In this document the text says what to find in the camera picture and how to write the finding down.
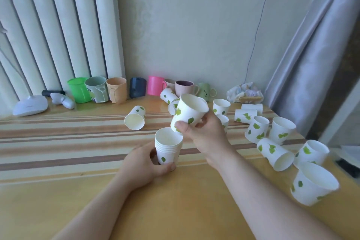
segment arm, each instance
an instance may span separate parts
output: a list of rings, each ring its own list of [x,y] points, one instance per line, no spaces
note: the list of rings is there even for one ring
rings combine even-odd
[[[340,239],[233,150],[212,111],[203,121],[201,128],[182,121],[176,123],[176,128],[191,138],[218,170],[257,240]]]
[[[150,183],[155,177],[167,174],[175,164],[154,165],[154,142],[135,148],[123,161],[119,172],[53,240],[106,240],[110,238],[119,212],[134,189]]]

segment navy blue plastic cup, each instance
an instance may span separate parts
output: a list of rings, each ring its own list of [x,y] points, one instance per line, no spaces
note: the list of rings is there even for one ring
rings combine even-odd
[[[130,79],[130,98],[145,96],[146,80],[141,77],[133,77]]]

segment upright cup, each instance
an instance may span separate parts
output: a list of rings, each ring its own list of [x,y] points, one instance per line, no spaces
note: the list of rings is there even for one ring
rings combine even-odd
[[[130,79],[130,98],[143,97],[146,94],[146,80],[141,77]]]
[[[182,94],[193,94],[196,95],[199,92],[199,86],[190,81],[176,81],[175,82],[175,93],[178,98]]]
[[[174,162],[178,164],[182,147],[182,136],[176,134],[170,127],[159,129],[155,134],[155,148],[160,164]]]
[[[257,116],[256,109],[236,109],[234,121],[239,123],[251,124],[252,118]]]
[[[283,171],[294,161],[294,154],[268,138],[261,139],[256,148],[268,159],[275,171]]]
[[[173,92],[175,92],[175,81],[173,79],[165,79],[166,87],[171,88]]]
[[[172,101],[168,106],[167,110],[171,115],[175,115],[176,109],[178,108],[178,104],[180,102],[180,99],[177,98],[176,100]]]
[[[303,147],[295,154],[294,165],[299,169],[299,164],[302,162],[312,162],[317,165],[322,165],[326,156],[329,154],[329,148],[315,140],[308,140]]]
[[[245,137],[252,143],[258,143],[265,138],[266,132],[269,128],[269,120],[262,116],[255,116],[245,132]]]
[[[196,96],[203,98],[205,101],[209,101],[210,97],[215,97],[217,92],[215,88],[210,88],[210,85],[208,83],[199,83],[199,93],[196,94]]]
[[[176,129],[175,122],[182,120],[195,126],[208,111],[209,106],[203,99],[192,94],[182,94],[170,126],[174,132],[181,134]]]
[[[79,104],[91,101],[90,93],[85,85],[86,79],[85,77],[78,77],[67,81],[75,102]]]
[[[215,113],[215,115],[221,114],[221,115],[226,115],[227,111],[229,110],[229,107],[231,105],[230,102],[228,102],[227,100],[224,99],[215,99],[213,101],[214,105],[213,105],[213,111]]]
[[[314,163],[303,162],[299,164],[299,172],[290,190],[301,204],[312,206],[339,187],[336,177],[329,171]]]
[[[126,79],[114,77],[106,80],[110,101],[112,103],[122,104],[128,98],[128,89]]]
[[[282,145],[289,135],[294,132],[296,125],[288,119],[275,117],[272,119],[272,126],[269,138],[277,144]]]
[[[164,102],[166,102],[169,105],[171,102],[177,100],[178,97],[171,90],[171,88],[167,87],[163,91],[161,91],[160,99],[162,99]]]
[[[135,106],[124,119],[127,128],[131,130],[140,130],[145,125],[145,108],[143,106]]]
[[[227,127],[229,126],[229,118],[226,117],[225,115],[221,115],[221,114],[216,115],[216,116],[220,119],[221,124],[223,125],[223,128],[225,130],[225,133],[227,133]]]
[[[250,103],[241,104],[241,109],[256,109],[258,115],[263,114],[263,104],[259,103],[258,105],[252,105]]]
[[[105,77],[96,76],[88,78],[85,81],[85,85],[90,93],[92,101],[100,104],[109,100]]]
[[[161,91],[166,88],[164,78],[149,76],[147,93],[149,95],[160,96]]]

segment wooden table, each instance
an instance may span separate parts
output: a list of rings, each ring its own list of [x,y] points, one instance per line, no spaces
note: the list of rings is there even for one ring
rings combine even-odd
[[[124,125],[135,105],[146,109],[141,131]],[[291,197],[297,169],[275,172],[234,122],[232,104],[227,136],[240,154]],[[276,114],[264,109],[270,122]],[[50,105],[43,114],[0,121],[0,239],[50,239],[110,181],[126,154],[170,124],[167,104],[143,97],[122,105],[85,103],[76,110]],[[285,147],[305,142],[295,133]],[[309,212],[344,239],[359,239],[360,188],[330,160],[325,168],[340,190]],[[112,239],[254,239],[219,174],[184,140],[179,166],[128,198]]]

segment power cord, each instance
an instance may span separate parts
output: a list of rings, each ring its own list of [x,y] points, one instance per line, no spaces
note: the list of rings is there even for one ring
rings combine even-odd
[[[263,17],[263,12],[264,12],[265,3],[266,3],[266,0],[264,0],[264,4],[263,4],[263,6],[262,6],[262,10],[261,10],[261,15],[260,15],[259,24],[257,25],[257,29],[256,29],[256,33],[255,33],[254,45],[253,45],[253,47],[252,47],[252,51],[251,51],[251,55],[250,55],[250,59],[249,59],[248,66],[247,66],[247,69],[246,69],[246,75],[245,75],[245,81],[244,81],[244,83],[246,83],[246,78],[247,78],[247,74],[248,74],[248,71],[249,71],[250,61],[251,61],[252,55],[253,55],[253,53],[254,53],[255,44],[256,44],[257,32],[258,32],[258,30],[259,30],[260,23],[261,23],[261,19],[262,19],[262,17]]]
[[[8,31],[7,31],[6,29],[0,27],[0,32],[6,35],[6,33],[7,33]],[[31,89],[30,89],[30,87],[29,87],[28,82],[26,81],[25,76],[24,76],[20,71],[18,71],[17,68],[11,63],[11,61],[9,60],[9,58],[8,58],[8,57],[5,55],[5,53],[2,51],[1,46],[0,46],[0,52],[1,52],[2,55],[5,57],[5,59],[8,61],[8,63],[11,65],[11,67],[19,74],[20,78],[23,80],[23,82],[24,82],[24,84],[25,84],[25,86],[26,86],[27,91],[29,92],[29,95],[30,95],[30,96],[33,96],[33,93],[31,92]]]

